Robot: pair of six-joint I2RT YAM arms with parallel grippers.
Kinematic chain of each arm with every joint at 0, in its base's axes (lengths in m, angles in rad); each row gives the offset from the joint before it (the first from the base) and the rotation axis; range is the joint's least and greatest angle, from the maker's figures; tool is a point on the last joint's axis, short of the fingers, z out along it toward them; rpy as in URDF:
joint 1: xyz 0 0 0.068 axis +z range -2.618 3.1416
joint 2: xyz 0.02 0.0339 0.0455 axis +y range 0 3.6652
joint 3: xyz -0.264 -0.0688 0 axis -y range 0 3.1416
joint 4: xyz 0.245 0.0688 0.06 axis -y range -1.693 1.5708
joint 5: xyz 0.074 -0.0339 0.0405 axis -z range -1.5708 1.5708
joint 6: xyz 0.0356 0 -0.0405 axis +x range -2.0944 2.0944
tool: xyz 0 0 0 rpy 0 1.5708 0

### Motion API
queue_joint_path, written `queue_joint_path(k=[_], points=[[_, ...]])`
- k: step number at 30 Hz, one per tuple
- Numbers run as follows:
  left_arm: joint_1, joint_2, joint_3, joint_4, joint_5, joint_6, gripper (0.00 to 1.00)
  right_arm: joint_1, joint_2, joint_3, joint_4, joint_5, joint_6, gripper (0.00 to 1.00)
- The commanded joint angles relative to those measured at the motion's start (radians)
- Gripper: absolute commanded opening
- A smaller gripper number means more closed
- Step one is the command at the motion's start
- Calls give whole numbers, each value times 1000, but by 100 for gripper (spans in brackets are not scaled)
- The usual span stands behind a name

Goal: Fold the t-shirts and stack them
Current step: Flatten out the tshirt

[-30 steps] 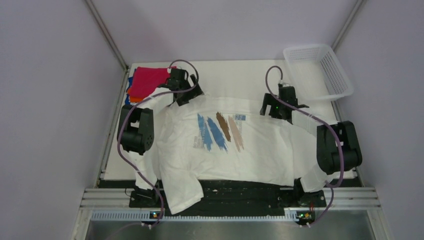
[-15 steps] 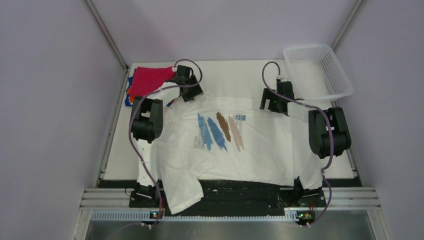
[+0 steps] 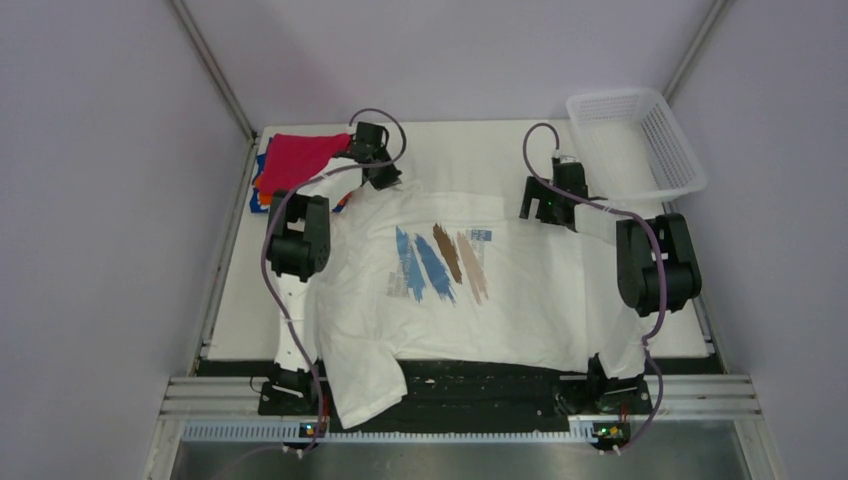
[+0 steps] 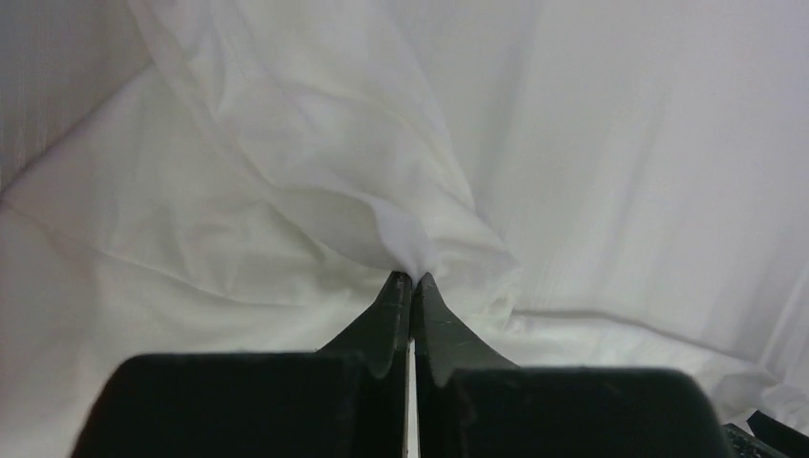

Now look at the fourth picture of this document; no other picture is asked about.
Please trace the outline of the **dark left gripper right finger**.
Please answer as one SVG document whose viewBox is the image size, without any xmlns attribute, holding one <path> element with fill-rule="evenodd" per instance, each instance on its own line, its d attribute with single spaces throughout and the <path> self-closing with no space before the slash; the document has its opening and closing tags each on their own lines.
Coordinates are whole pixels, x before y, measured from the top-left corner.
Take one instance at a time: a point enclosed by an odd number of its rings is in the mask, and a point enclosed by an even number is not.
<svg viewBox="0 0 809 458">
<path fill-rule="evenodd" d="M 475 334 L 425 275 L 413 298 L 424 457 L 729 457 L 716 413 L 684 373 L 522 367 Z"/>
</svg>

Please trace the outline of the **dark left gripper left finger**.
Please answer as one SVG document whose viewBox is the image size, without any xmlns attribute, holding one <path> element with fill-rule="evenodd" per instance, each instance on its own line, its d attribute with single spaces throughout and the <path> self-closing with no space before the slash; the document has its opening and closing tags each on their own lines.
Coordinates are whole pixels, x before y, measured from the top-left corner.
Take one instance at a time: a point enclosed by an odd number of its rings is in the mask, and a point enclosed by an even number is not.
<svg viewBox="0 0 809 458">
<path fill-rule="evenodd" d="M 141 354 L 103 386 L 76 457 L 403 457 L 412 282 L 314 352 Z"/>
</svg>

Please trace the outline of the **white printed t-shirt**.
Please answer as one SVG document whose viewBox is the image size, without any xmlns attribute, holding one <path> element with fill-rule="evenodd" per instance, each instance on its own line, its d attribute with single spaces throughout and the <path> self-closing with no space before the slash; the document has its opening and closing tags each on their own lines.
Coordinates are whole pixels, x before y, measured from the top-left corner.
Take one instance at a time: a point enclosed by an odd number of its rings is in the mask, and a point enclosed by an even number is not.
<svg viewBox="0 0 809 458">
<path fill-rule="evenodd" d="M 138 353 L 310 350 L 392 270 L 520 364 L 808 429 L 804 1 L 5 1 L 1 453 Z"/>
</svg>

